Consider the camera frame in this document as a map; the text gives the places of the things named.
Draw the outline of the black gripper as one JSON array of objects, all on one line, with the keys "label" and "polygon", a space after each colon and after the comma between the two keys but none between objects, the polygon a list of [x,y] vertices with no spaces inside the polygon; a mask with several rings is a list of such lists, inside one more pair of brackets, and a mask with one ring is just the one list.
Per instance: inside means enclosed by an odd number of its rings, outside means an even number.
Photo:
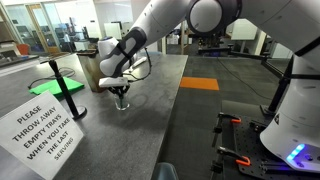
[{"label": "black gripper", "polygon": [[125,95],[127,98],[129,86],[116,86],[116,87],[109,87],[108,90],[114,94],[116,99],[121,99],[122,95]]}]

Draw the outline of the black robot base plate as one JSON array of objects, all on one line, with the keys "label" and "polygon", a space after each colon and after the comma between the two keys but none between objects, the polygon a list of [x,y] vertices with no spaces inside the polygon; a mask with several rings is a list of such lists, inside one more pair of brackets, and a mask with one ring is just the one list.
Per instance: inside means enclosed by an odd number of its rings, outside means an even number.
[{"label": "black robot base plate", "polygon": [[262,145],[259,133],[266,126],[263,120],[238,117],[242,119],[240,123],[223,125],[222,147],[248,157],[251,164],[238,165],[234,158],[224,156],[222,173],[225,180],[320,180],[319,174],[292,169]]}]

